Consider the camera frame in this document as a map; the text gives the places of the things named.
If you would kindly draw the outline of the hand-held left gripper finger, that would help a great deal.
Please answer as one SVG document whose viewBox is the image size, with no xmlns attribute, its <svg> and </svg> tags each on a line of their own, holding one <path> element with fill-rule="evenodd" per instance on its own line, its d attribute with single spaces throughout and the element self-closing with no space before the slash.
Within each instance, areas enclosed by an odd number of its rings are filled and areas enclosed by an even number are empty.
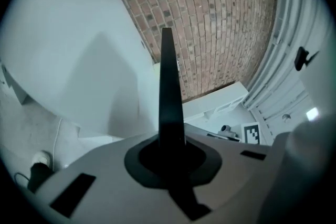
<svg viewBox="0 0 336 224">
<path fill-rule="evenodd" d="M 171 28 L 162 29 L 159 140 L 162 145 L 185 145 L 179 71 Z"/>
</svg>

